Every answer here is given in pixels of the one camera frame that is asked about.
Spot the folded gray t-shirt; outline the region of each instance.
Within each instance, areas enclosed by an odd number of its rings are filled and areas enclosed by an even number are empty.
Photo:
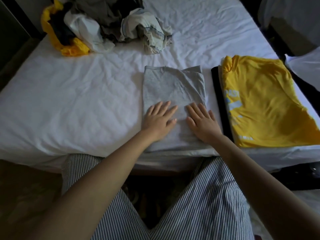
[[[143,81],[143,116],[150,106],[163,101],[171,101],[170,108],[178,105],[172,119],[176,126],[169,134],[150,145],[146,152],[161,150],[200,150],[209,145],[200,141],[187,125],[189,116],[186,105],[195,102],[205,104],[205,81],[200,66],[178,70],[170,67],[145,66]]]

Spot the yellow t-shirt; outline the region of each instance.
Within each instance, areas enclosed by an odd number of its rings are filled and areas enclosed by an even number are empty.
[[[298,100],[291,74],[281,60],[227,56],[222,79],[238,146],[320,144],[320,130]]]

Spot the forearm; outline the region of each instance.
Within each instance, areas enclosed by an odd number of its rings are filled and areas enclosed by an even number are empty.
[[[150,145],[139,132],[79,179],[45,216],[32,239],[90,239],[104,212]]]
[[[319,216],[227,137],[213,140],[243,194],[274,239],[320,238]]]

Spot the yellow clothing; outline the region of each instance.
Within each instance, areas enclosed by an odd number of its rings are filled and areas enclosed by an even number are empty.
[[[238,146],[320,144],[320,130],[298,100],[291,74],[281,60],[227,56],[222,80]]]
[[[62,55],[64,56],[82,56],[87,55],[89,53],[89,48],[78,38],[74,38],[72,40],[72,45],[64,46],[60,43],[57,36],[54,33],[53,28],[48,23],[50,20],[50,14],[54,14],[59,10],[63,9],[63,5],[54,0],[54,4],[46,7],[41,16],[41,25],[44,32],[46,32],[49,36],[51,44],[57,50],[61,51]]]

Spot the leg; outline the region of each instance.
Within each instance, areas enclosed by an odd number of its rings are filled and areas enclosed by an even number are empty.
[[[62,194],[103,157],[71,154],[62,167]],[[92,240],[149,239],[149,232],[127,195],[120,190],[100,220]]]
[[[202,165],[151,239],[254,239],[249,205],[222,158]]]

